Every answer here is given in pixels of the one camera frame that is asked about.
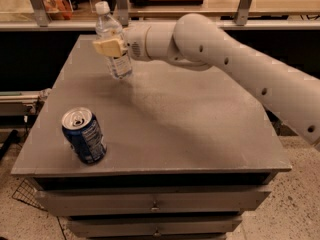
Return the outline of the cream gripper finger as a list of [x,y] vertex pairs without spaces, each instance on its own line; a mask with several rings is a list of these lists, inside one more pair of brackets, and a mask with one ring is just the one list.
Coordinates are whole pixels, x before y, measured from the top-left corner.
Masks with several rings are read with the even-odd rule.
[[106,57],[118,58],[123,56],[127,51],[124,41],[119,38],[94,40],[93,47],[98,54]]

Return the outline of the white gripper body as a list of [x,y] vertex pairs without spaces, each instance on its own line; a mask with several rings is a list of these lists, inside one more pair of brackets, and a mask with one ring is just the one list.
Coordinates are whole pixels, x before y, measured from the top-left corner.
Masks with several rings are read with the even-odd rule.
[[147,25],[134,25],[125,29],[124,37],[129,55],[134,60],[150,61],[147,52],[147,35],[150,27]]

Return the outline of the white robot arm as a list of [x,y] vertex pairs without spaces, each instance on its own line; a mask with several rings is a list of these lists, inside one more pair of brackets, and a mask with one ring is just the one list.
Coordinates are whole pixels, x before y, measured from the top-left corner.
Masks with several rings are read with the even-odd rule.
[[104,56],[162,60],[193,71],[219,68],[320,150],[320,80],[236,41],[211,19],[187,14],[123,28],[100,15],[96,33],[93,45]]

